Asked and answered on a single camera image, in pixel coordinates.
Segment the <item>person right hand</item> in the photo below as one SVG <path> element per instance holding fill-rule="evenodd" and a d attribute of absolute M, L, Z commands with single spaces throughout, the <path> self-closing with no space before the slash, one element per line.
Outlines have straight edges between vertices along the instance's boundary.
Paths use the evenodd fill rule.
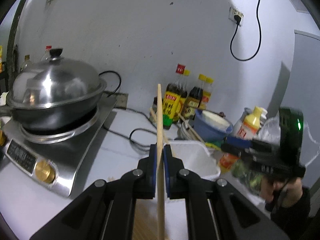
<path fill-rule="evenodd" d="M 282 197 L 278 203 L 282 207 L 291 207 L 300 200 L 303 195 L 303 185 L 301 178 L 294 178 L 285 182 L 274 181 L 270 183 L 266 177 L 263 177 L 260 184 L 260 197 L 268 203 L 272 202 L 276 192 L 280 192 Z"/>

